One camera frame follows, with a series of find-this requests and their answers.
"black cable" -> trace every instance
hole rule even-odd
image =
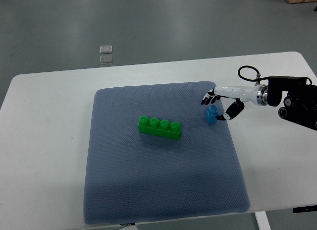
[[[238,70],[238,76],[239,76],[241,79],[243,79],[243,80],[251,81],[251,82],[256,82],[256,81],[267,80],[267,79],[271,78],[271,76],[267,76],[267,77],[257,78],[257,79],[248,79],[248,78],[246,78],[246,77],[244,77],[244,76],[242,76],[242,75],[240,74],[240,72],[241,72],[241,70],[242,70],[243,68],[250,68],[250,69],[254,70],[258,75],[260,75],[260,72],[259,72],[258,69],[256,69],[255,67],[250,66],[250,65],[244,65],[244,66],[240,67],[239,70]]]

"blue mat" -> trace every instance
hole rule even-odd
[[[212,82],[130,86],[95,94],[87,159],[87,224],[160,221],[250,206],[225,121],[200,105]],[[219,113],[223,112],[217,101]],[[139,117],[177,121],[180,140],[138,132]]]

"concrete floor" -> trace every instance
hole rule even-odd
[[[113,66],[297,51],[317,74],[316,5],[285,0],[0,0],[0,105],[14,76],[100,67],[104,44],[113,45]],[[317,229],[316,212],[267,215],[273,230]],[[253,214],[241,214],[140,229],[258,228]]]

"white robotic hand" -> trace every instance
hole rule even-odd
[[[244,109],[243,102],[251,101],[255,105],[267,105],[267,86],[256,85],[255,87],[215,87],[205,94],[201,104],[213,104],[216,100],[219,100],[221,97],[232,98],[236,101],[228,107],[224,114],[219,115],[216,118],[217,120],[231,120],[235,118]]]

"robotic hand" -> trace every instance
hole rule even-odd
[[[257,78],[247,79],[240,74],[244,68],[251,68],[257,72]],[[216,117],[217,120],[231,120],[243,109],[244,102],[251,101],[259,106],[278,106],[282,100],[283,91],[288,91],[284,99],[284,107],[278,111],[282,119],[317,130],[317,86],[307,77],[270,76],[260,78],[260,72],[252,66],[239,68],[240,78],[256,82],[254,87],[215,87],[209,90],[201,102],[202,105],[213,104],[221,97],[235,99],[226,112]],[[261,80],[268,80],[268,85],[260,84]]]

